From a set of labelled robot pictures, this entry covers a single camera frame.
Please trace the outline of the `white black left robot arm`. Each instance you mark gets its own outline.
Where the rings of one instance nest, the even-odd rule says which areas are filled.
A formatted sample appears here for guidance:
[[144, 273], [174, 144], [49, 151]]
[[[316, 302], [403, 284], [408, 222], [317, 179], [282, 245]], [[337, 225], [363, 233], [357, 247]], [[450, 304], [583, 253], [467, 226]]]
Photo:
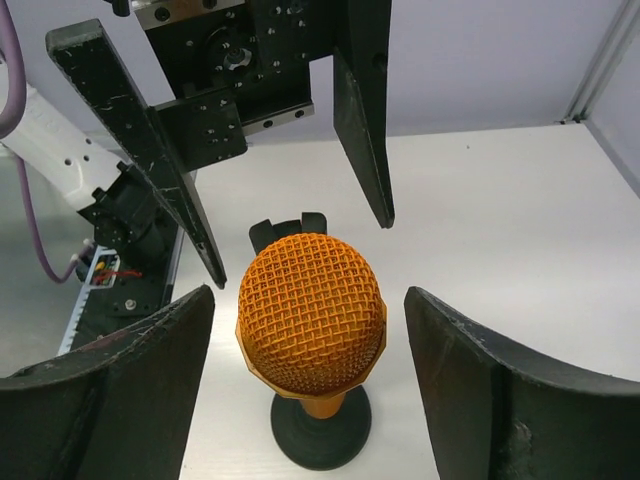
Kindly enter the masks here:
[[333, 61], [333, 125], [380, 226], [395, 220], [386, 149], [388, 1], [115, 1], [134, 16], [173, 92], [150, 106], [100, 21], [49, 31], [45, 47], [120, 147], [94, 142], [31, 90], [11, 57], [1, 95], [21, 118], [4, 146], [43, 175], [96, 241], [143, 267], [169, 254], [171, 219], [212, 280], [223, 262], [193, 173], [246, 152], [247, 137], [313, 113], [310, 65]]

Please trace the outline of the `orange microphone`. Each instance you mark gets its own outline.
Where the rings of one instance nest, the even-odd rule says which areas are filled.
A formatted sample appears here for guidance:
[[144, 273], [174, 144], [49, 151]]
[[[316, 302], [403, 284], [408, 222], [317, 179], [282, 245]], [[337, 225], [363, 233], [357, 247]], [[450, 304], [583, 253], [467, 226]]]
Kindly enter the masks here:
[[377, 278], [352, 246], [319, 233], [279, 239], [249, 265], [236, 337], [251, 373], [313, 418], [335, 416], [386, 347]]

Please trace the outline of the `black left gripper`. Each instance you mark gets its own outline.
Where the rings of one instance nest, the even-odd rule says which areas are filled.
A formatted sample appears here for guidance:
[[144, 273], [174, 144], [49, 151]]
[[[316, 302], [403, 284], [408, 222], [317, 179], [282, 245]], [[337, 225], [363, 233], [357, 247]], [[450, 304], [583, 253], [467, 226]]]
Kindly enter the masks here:
[[117, 16], [135, 16], [170, 85], [174, 100], [155, 110], [178, 154], [99, 20], [49, 31], [47, 54], [188, 235], [218, 288], [227, 275], [187, 170], [242, 155], [248, 136], [312, 116], [314, 60], [333, 54], [334, 129], [377, 222], [393, 226], [386, 146], [390, 1], [110, 6]]

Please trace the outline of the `black microphone stand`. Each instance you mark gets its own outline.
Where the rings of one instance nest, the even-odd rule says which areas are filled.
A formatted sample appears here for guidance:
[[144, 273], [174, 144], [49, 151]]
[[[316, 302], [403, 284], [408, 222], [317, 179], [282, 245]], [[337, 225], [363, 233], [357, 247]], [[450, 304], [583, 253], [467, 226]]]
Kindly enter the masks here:
[[[255, 253], [286, 236], [325, 234], [327, 219], [321, 212], [304, 212], [299, 219], [272, 223], [265, 219], [249, 229]], [[329, 471], [352, 461], [369, 438], [372, 412], [363, 386], [348, 391], [329, 418], [319, 419], [297, 399], [275, 394], [270, 410], [271, 430], [282, 453], [295, 464], [313, 471]]]

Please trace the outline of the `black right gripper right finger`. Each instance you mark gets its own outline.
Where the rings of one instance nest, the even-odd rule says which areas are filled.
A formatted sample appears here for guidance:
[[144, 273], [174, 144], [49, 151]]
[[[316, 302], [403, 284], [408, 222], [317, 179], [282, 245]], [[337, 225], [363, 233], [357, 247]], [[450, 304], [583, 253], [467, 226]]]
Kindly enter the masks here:
[[638, 382], [537, 352], [420, 287], [404, 309], [440, 478], [638, 478]]

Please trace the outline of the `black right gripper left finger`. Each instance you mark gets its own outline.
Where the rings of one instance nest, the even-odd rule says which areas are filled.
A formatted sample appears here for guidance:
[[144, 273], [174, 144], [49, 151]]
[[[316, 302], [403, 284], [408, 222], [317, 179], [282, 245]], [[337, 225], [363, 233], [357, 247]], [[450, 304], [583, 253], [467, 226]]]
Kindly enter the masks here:
[[214, 309], [203, 285], [2, 379], [2, 478], [178, 478]]

